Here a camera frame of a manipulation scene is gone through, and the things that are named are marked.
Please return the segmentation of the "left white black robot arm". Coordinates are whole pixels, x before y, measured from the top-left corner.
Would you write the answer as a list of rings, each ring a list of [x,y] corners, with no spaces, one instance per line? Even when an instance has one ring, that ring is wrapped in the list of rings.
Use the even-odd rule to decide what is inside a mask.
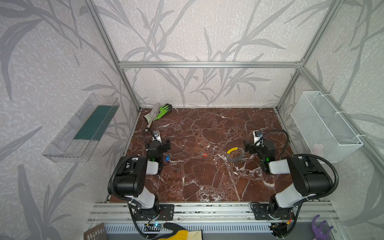
[[[161,212],[158,197],[145,187],[147,175],[160,175],[164,167],[164,153],[171,149],[167,140],[149,143],[144,157],[121,157],[108,183],[108,193],[136,210],[141,216],[152,219]]]

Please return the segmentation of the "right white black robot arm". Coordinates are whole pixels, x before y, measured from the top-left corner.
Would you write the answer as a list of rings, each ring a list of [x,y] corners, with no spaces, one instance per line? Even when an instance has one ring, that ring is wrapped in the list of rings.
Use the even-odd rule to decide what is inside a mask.
[[[245,141],[244,145],[246,152],[257,155],[264,173],[290,175],[293,181],[283,191],[272,195],[269,203],[250,204],[256,220],[286,220],[295,217],[293,208],[309,200],[329,196],[339,185],[336,168],[320,156],[297,154],[277,160],[275,144],[271,141]]]

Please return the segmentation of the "keyring with yellow tag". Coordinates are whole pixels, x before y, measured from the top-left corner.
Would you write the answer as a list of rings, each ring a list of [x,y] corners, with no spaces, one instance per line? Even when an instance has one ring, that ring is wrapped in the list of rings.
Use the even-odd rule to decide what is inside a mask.
[[[242,148],[231,148],[227,151],[226,160],[232,163],[242,160],[245,156],[245,151]]]

